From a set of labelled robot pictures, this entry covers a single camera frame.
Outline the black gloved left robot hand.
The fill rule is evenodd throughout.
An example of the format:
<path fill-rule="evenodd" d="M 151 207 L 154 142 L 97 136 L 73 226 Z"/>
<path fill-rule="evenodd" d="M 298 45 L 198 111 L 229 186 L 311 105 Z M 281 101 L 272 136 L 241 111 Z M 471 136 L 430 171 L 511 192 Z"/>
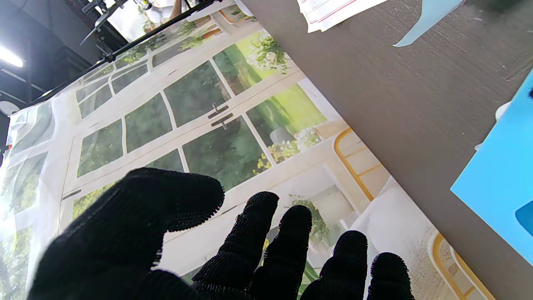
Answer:
<path fill-rule="evenodd" d="M 185 283 L 155 269 L 165 233 L 187 230 L 223 205 L 210 176 L 143 167 L 130 171 L 46 248 L 29 300 L 295 300 L 312 228 L 308 207 L 290 207 L 264 247 L 279 197 L 247 201 L 217 254 Z"/>

